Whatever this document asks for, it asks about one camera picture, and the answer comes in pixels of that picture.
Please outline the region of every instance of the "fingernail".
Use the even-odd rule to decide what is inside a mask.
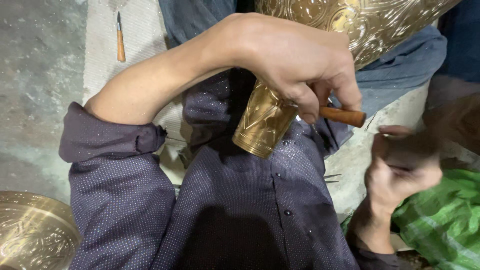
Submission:
[[[303,119],[307,124],[313,124],[313,123],[315,123],[315,121],[316,121],[315,116],[313,116],[312,114],[309,114],[309,113],[305,113],[305,114],[302,116],[302,119]]]

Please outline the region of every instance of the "wooden handle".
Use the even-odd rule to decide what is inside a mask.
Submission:
[[[367,114],[362,111],[340,110],[329,107],[320,107],[320,116],[355,127],[362,127],[367,119]]]
[[[125,49],[123,48],[123,34],[117,30],[117,60],[125,61]]]

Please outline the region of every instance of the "engraved brass vessel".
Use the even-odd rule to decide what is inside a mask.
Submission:
[[[256,11],[326,31],[345,33],[358,70],[431,24],[460,0],[256,0]],[[232,138],[266,158],[297,110],[257,81]]]
[[[29,192],[0,191],[0,269],[67,269],[80,241],[70,206]]]

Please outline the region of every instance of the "rolled-up sleeve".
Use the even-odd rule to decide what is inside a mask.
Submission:
[[[71,205],[83,236],[70,269],[147,269],[175,203],[171,182],[152,152],[159,126],[101,121],[73,102],[59,154],[72,162]]]

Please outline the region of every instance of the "hand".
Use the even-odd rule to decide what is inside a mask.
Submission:
[[[403,126],[383,126],[375,135],[372,146],[372,163],[365,173],[365,186],[373,210],[390,214],[405,198],[439,184],[442,171],[437,160],[426,162],[413,171],[392,168],[381,158],[386,149],[384,134],[405,136],[410,130]]]
[[[331,89],[344,109],[360,110],[347,35],[256,13],[231,15],[208,31],[221,47],[239,46],[232,65],[296,103],[307,123],[318,118]]]

